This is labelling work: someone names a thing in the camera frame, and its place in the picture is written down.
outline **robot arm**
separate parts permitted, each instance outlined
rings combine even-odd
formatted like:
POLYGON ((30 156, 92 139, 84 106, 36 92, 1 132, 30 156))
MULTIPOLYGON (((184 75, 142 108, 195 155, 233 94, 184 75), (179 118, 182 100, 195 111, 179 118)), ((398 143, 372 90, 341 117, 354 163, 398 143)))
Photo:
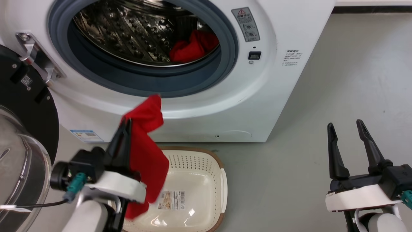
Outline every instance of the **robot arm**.
POLYGON ((50 186, 68 202, 80 192, 64 232, 121 232, 128 203, 144 203, 146 185, 129 168, 130 134, 131 121, 123 121, 106 151, 80 150, 54 166, 50 186))
POLYGON ((362 120, 356 121, 369 161, 369 174, 350 176, 345 168, 333 124, 328 124, 329 174, 332 182, 326 194, 326 207, 332 212, 344 212, 348 232, 407 232, 399 215, 398 203, 408 203, 412 193, 412 168, 393 166, 384 159, 362 120), (381 209, 382 213, 363 210, 381 209))

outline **warning triangle symbol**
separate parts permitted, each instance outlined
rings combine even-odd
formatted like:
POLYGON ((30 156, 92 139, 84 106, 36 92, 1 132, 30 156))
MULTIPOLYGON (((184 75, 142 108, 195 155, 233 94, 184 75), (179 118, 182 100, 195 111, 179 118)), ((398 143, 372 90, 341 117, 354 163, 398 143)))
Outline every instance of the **warning triangle symbol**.
POLYGON ((246 12, 244 10, 240 9, 239 13, 237 13, 237 14, 246 14, 246 12))

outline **basket handle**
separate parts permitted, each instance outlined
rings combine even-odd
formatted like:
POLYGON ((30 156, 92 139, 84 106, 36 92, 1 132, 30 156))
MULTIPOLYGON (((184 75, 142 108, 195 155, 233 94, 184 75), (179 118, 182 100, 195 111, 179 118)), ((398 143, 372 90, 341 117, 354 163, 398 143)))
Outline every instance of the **basket handle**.
POLYGON ((221 183, 221 189, 222 189, 222 196, 220 198, 221 201, 221 207, 222 207, 222 213, 225 212, 226 210, 226 205, 227 205, 227 177, 226 177, 226 172, 223 168, 220 169, 222 171, 220 175, 220 183, 221 183))

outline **black cable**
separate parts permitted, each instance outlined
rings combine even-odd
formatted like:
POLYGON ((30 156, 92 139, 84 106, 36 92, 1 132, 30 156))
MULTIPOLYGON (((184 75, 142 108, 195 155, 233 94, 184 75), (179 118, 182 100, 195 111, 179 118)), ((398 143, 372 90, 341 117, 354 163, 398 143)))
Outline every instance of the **black cable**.
POLYGON ((46 204, 38 204, 38 205, 16 205, 16 208, 41 208, 41 207, 49 207, 49 206, 58 206, 68 202, 67 199, 62 201, 53 202, 53 203, 46 203, 46 204))

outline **screw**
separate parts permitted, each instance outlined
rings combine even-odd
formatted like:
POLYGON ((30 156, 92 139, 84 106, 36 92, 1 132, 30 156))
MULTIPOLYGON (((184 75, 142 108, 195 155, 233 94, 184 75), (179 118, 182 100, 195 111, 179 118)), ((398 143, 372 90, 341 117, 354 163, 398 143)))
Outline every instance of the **screw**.
POLYGON ((30 35, 28 35, 26 33, 19 34, 19 37, 24 41, 29 41, 30 40, 30 35))

